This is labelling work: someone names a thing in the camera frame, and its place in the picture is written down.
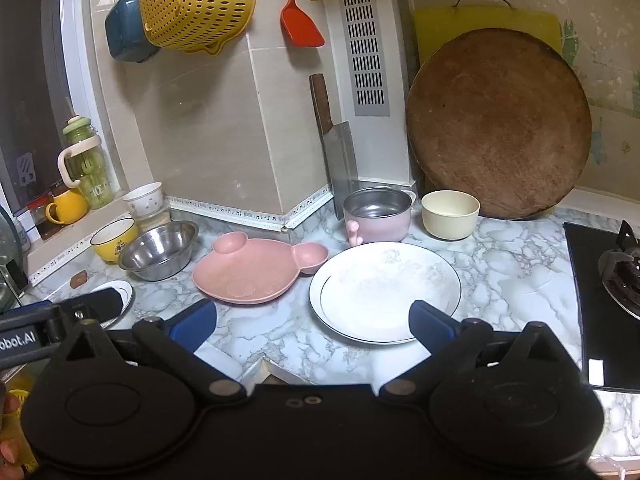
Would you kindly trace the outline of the person's left hand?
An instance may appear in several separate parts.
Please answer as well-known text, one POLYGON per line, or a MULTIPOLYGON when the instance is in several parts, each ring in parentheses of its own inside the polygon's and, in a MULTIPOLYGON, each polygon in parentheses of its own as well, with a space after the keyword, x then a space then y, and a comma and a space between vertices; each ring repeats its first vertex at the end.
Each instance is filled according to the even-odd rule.
POLYGON ((23 480, 25 478, 21 464, 21 455, 25 445, 15 416, 20 407, 20 400, 13 394, 7 393, 4 397, 1 415, 1 480, 23 480))

